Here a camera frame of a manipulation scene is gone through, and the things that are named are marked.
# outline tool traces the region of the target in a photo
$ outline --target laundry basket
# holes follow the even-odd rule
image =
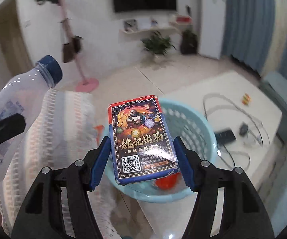
[[[214,163],[217,156],[216,138],[205,117],[191,107],[176,101],[159,98],[159,102],[172,139],[180,136],[187,149],[196,151],[201,159]],[[104,135],[109,136],[109,128],[105,129]],[[166,203],[183,199],[193,193],[185,185],[182,176],[174,188],[166,191],[154,186],[153,181],[118,185],[111,157],[108,159],[105,173],[118,190],[137,200]]]

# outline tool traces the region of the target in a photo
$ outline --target playing card box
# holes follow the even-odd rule
[[[158,179],[179,171],[173,141],[156,96],[111,104],[108,114],[118,184]]]

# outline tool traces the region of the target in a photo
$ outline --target bottle label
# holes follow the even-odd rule
[[[2,109],[2,112],[0,113],[0,120],[5,119],[11,115],[14,115],[15,113],[22,114],[22,112],[25,109],[22,107],[22,105],[17,101],[16,103],[13,103],[11,100],[7,101],[4,108]],[[13,142],[15,137],[5,141],[4,143],[0,144],[0,166],[3,162],[3,158]]]

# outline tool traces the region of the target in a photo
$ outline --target metal screw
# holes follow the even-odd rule
[[[243,169],[241,167],[236,167],[234,170],[238,174],[241,174],[243,172]]]
[[[84,161],[83,161],[83,160],[77,160],[77,161],[75,162],[75,165],[76,165],[77,167],[83,166],[83,164],[84,164]]]
[[[50,171],[50,168],[49,168],[49,167],[44,167],[44,168],[42,169],[42,173],[44,173],[44,174],[49,173],[49,171]]]
[[[201,161],[201,165],[202,165],[203,167],[209,167],[209,166],[210,166],[210,162],[207,161],[207,160],[203,160],[203,161]]]

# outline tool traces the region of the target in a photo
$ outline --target qr code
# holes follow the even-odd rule
[[[139,156],[126,156],[121,158],[124,173],[141,171]]]

